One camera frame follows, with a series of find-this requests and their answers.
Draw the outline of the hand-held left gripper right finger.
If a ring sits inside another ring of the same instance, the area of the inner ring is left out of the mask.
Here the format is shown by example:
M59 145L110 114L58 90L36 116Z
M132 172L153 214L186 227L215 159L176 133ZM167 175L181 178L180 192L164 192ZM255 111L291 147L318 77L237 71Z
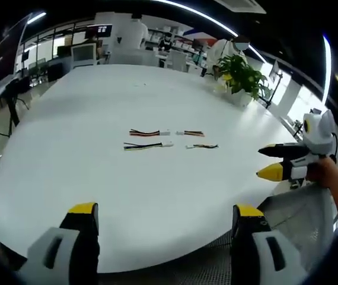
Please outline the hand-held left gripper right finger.
M231 284L301 284L306 271L296 247L250 205L232 214Z

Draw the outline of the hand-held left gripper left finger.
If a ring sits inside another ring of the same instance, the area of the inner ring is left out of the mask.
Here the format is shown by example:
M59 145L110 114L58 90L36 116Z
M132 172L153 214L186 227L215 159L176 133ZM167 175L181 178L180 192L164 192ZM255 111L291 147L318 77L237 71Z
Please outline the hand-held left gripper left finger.
M27 251L18 270L24 284L97 284L98 204L68 210L59 227L46 230Z

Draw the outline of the person's right hand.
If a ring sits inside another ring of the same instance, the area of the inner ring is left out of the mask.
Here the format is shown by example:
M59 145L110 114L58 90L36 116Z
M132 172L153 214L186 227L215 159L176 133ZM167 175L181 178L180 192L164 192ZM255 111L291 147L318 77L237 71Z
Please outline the person's right hand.
M338 167L329 157L319 159L308 165L306 180L332 189L338 183Z

